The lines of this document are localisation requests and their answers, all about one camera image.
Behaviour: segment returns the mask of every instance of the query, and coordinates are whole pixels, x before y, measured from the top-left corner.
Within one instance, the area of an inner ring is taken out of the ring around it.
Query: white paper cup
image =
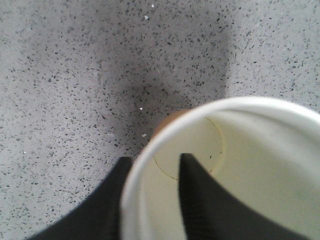
[[[320,239],[320,115],[265,97],[218,100],[157,134],[136,160],[121,200],[123,240],[185,240],[178,197],[181,153],[193,153],[236,198]]]

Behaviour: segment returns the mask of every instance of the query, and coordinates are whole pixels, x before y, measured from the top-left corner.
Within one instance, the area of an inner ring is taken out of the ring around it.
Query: cup rim
[[[208,113],[221,110],[244,111],[245,108],[250,107],[261,107],[265,109],[269,108],[279,111],[287,111],[291,114],[311,120],[316,125],[318,125],[320,129],[320,114],[304,106],[300,106],[296,103],[272,97],[243,96],[225,98],[215,100],[201,105],[199,107],[196,107],[194,109],[191,109],[187,113],[179,116],[174,121],[170,122],[156,136],[154,136],[136,159],[124,184],[122,197],[120,201],[121,218],[125,219],[124,222],[130,222],[131,216],[126,215],[126,210],[130,208],[132,196],[138,190],[138,184],[145,166],[147,165],[148,161],[153,159],[153,155],[165,141],[170,139],[173,135],[175,135],[178,131],[185,128],[186,126],[194,123],[195,121],[203,117],[206,117]]]

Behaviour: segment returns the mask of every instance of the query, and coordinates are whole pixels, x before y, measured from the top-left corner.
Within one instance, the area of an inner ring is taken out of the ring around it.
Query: gray floor
[[[319,16],[303,0],[0,1],[0,239],[68,213],[173,111],[255,95],[319,112]]]

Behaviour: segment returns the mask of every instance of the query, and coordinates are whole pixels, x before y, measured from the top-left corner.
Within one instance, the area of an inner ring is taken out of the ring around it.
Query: paper cup
[[[121,200],[123,240],[185,240],[178,196],[181,153],[243,203],[320,239],[320,115],[265,97],[237,97],[190,110],[136,160]]]

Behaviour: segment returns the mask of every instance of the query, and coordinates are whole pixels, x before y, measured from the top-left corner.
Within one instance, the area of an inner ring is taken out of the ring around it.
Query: speckled floor
[[[79,204],[167,114],[233,96],[320,111],[320,4],[0,1],[0,239]]]

